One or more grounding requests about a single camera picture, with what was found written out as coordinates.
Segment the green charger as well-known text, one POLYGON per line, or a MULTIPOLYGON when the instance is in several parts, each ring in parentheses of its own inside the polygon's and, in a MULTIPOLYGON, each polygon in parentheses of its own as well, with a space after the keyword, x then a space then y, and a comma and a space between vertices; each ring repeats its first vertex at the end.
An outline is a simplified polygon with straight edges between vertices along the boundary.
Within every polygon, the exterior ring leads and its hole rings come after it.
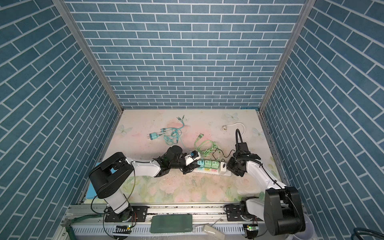
POLYGON ((204 168, 210 169, 212 167, 212 161, 205 160, 204 161, 204 168))
POLYGON ((220 163, 217 162, 217 161, 212 161, 211 168, 215 169, 215 170, 218 170, 220 168, 220 163))

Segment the white charger adapter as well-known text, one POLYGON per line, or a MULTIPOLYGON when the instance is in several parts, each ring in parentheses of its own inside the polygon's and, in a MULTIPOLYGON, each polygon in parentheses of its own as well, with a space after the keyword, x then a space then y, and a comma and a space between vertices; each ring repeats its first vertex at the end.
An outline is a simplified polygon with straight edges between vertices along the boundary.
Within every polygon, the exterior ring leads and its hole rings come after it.
POLYGON ((226 163, 220 162, 220 174, 224 174, 227 171, 226 163))

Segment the teal charger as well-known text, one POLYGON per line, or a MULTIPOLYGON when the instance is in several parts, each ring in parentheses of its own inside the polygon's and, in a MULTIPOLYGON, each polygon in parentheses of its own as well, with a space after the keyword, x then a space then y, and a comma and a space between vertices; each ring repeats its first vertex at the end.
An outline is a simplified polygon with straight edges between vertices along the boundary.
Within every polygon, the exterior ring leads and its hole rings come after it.
POLYGON ((160 135, 157 133, 150 133, 148 138, 149 140, 156 140, 160 135))
POLYGON ((203 168, 205 166, 205 161, 204 160, 198 160, 198 165, 200 168, 203 168))

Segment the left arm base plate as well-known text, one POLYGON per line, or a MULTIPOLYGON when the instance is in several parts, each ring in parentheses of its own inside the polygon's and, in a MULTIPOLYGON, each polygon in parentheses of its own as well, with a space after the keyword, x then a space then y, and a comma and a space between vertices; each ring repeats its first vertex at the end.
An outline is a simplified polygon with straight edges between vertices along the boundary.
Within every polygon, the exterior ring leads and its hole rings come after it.
POLYGON ((105 222, 107 223, 137 223, 144 222, 148 213, 147 206, 129 206, 121 213, 115 213, 111 207, 107 208, 105 222))

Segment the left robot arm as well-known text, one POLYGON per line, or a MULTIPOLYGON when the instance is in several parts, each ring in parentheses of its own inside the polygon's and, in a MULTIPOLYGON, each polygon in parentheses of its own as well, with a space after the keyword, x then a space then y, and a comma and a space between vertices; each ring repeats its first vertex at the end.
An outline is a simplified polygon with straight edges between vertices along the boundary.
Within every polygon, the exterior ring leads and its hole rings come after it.
POLYGON ((167 175, 171 169, 178 169, 184 175, 199 168, 198 161, 202 157, 199 152, 184 153, 179 146, 172 146, 158 158, 149 161, 135 160, 116 152, 89 172, 96 195, 105 200, 110 207, 108 213, 122 214, 130 211, 128 197, 121 186, 129 177, 159 178, 167 175))

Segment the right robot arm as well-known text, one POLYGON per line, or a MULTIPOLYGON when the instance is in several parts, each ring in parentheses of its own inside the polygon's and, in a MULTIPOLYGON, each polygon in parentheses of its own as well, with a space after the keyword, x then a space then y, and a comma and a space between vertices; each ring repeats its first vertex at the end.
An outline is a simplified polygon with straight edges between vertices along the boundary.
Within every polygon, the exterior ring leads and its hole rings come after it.
POLYGON ((227 163, 227 169, 238 177, 248 174, 265 189, 263 201, 259 198, 247 198, 240 202, 242 216, 263 220, 273 236, 306 230, 299 191, 275 178, 264 167, 261 158, 249 151, 246 143, 235 144, 235 152, 227 163))

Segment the white power strip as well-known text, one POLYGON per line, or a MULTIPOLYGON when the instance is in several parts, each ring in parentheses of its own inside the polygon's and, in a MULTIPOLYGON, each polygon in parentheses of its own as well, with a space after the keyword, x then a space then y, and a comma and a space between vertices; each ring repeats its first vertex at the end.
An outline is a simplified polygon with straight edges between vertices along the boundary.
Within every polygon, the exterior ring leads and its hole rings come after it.
POLYGON ((215 170, 215 169, 212 169, 212 168, 207 169, 207 168, 204 168, 204 167, 203 168, 198 167, 198 168, 194 169, 193 173, 205 173, 205 174, 229 176, 229 177, 232 175, 232 173, 229 170, 227 170, 224 174, 220 174, 220 168, 218 170, 215 170))

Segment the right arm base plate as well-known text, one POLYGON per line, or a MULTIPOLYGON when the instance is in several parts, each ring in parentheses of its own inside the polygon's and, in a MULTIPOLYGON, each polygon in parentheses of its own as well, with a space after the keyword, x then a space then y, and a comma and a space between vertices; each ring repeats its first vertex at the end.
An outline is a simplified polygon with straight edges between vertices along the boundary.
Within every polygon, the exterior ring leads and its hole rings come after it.
POLYGON ((248 221, 248 222, 258 222, 263 221, 255 215, 252 215, 248 212, 245 206, 228 204, 223 207, 223 210, 226 213, 228 222, 239 222, 239 221, 248 221))

